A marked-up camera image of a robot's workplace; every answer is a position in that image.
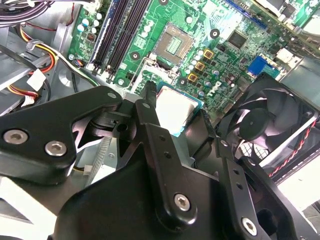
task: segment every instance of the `black fan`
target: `black fan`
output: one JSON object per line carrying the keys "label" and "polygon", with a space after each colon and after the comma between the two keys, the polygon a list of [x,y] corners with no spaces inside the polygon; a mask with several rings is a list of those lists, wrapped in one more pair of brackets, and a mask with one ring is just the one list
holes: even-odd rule
{"label": "black fan", "polygon": [[274,151],[301,125],[301,102],[272,79],[253,83],[235,106],[221,120],[218,132],[232,146],[235,153],[240,143]]}

